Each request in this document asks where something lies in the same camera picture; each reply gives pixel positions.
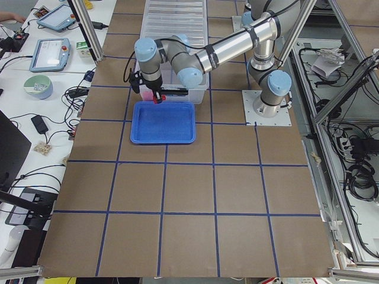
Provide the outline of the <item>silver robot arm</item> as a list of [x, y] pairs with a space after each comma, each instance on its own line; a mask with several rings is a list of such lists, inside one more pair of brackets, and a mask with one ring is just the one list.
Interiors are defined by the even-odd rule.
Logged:
[[286, 72], [274, 69], [274, 45], [280, 35], [294, 27], [301, 3], [251, 1], [250, 4], [252, 22], [215, 43], [198, 48], [194, 54], [190, 54], [192, 47], [186, 43], [187, 37], [183, 34], [155, 40], [138, 39], [134, 44], [134, 54], [140, 69], [125, 71], [124, 78], [135, 93], [140, 92], [140, 86], [147, 86], [152, 91], [153, 101], [159, 104], [165, 99], [161, 64], [170, 63], [184, 88], [194, 89], [203, 81], [204, 74], [253, 50], [247, 69], [262, 89], [253, 102], [253, 108], [261, 117], [275, 117], [292, 82]]

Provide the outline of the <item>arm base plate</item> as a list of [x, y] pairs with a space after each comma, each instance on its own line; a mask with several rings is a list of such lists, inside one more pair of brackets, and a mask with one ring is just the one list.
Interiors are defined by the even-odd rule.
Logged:
[[290, 104], [282, 97], [280, 105], [269, 106], [261, 100], [261, 90], [243, 90], [247, 126], [291, 127]]

